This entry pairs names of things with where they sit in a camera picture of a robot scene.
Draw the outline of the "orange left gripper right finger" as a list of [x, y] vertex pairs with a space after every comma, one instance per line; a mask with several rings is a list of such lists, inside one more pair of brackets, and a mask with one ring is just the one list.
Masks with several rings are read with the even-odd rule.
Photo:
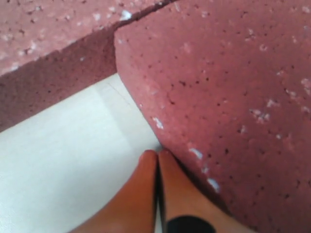
[[164, 233], [252, 233], [223, 212], [191, 182], [173, 154], [158, 154], [161, 199], [160, 212]]

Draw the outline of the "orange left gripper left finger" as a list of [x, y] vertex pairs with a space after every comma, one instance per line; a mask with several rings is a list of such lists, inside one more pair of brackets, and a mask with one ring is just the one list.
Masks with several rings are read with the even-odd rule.
[[128, 181], [74, 233], [153, 233], [156, 223], [157, 153], [146, 150]]

